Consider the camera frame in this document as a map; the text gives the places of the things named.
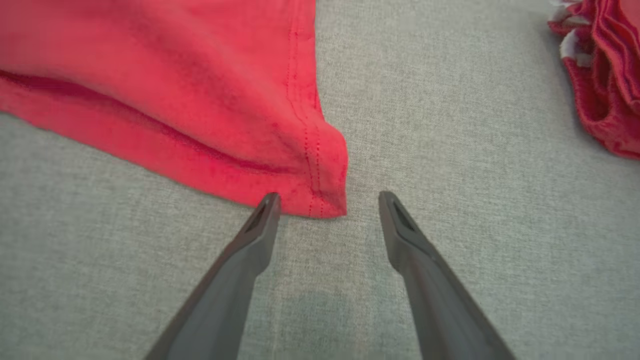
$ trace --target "red fabric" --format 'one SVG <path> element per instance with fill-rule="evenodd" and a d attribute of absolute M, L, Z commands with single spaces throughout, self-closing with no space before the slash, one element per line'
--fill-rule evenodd
<path fill-rule="evenodd" d="M 580 121 L 611 152 L 640 160 L 640 2 L 584 0 L 567 10 L 551 30 L 577 36 L 575 52 L 593 59 L 579 65 L 577 57 L 563 57 Z M 589 24 L 576 26 L 573 16 Z"/>
<path fill-rule="evenodd" d="M 345 215 L 315 0 L 0 0 L 0 110 L 250 206 Z"/>

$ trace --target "red cloth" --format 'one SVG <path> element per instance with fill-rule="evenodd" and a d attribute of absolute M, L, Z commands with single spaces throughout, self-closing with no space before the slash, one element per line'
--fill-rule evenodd
<path fill-rule="evenodd" d="M 550 28 L 585 129 L 611 152 L 640 160 L 640 1 L 565 0 Z"/>
<path fill-rule="evenodd" d="M 250 206 L 346 214 L 315 0 L 0 0 L 0 110 Z"/>

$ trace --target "fabric fold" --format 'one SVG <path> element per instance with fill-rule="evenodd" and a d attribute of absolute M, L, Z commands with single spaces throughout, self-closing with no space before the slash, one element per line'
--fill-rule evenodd
<path fill-rule="evenodd" d="M 308 0 L 5 1 L 0 110 L 198 190 L 346 213 Z"/>

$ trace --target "stitching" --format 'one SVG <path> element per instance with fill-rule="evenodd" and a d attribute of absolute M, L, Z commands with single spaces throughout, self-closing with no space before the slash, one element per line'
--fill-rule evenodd
<path fill-rule="evenodd" d="M 298 94 L 298 91 L 295 91 L 295 82 L 298 78 L 298 57 L 297 57 L 297 53 L 298 53 L 298 30 L 297 30 L 297 26 L 296 26 L 296 19 L 298 18 L 298 2 L 297 1 L 293 1 L 293 5 L 294 5 L 294 10 L 293 10 L 293 15 L 291 18 L 291 28 L 289 29 L 289 61 L 287 62 L 287 81 L 286 81 L 286 86 L 287 86 L 287 100 L 289 101 L 289 104 L 291 105 L 291 110 L 293 111 L 294 115 L 296 116 L 296 118 L 300 121 L 301 124 L 303 124 L 304 128 L 305 128 L 305 159 L 307 161 L 307 168 L 309 171 L 309 180 L 311 182 L 311 201 L 309 202 L 309 217 L 311 217 L 311 210 L 313 208 L 314 205 L 314 199 L 316 197 L 315 193 L 314 193 L 314 178 L 313 178 L 313 173 L 311 171 L 311 161 L 309 160 L 309 138 L 308 138 L 308 125 L 302 121 L 302 118 L 298 115 L 298 112 L 296 111 L 296 107 L 293 105 L 293 101 L 291 100 L 291 96 L 289 96 L 289 86 L 291 84 L 292 86 L 292 91 L 294 93 L 294 95 Z M 295 43 L 292 44 L 291 41 L 291 36 L 294 35 L 295 36 Z M 295 61 L 295 66 L 293 68 L 293 83 L 290 80 L 290 74 L 291 74 L 291 64 L 292 62 Z"/>

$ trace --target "gray fabric table cover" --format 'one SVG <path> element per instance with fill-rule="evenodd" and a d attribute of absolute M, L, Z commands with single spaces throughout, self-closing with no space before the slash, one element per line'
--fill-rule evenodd
<path fill-rule="evenodd" d="M 640 354 L 640 162 L 579 126 L 546 1 L 320 0 L 349 215 L 283 217 L 241 359 L 416 359 L 392 190 L 522 359 Z M 251 210 L 0 120 L 0 358 L 142 357 Z"/>

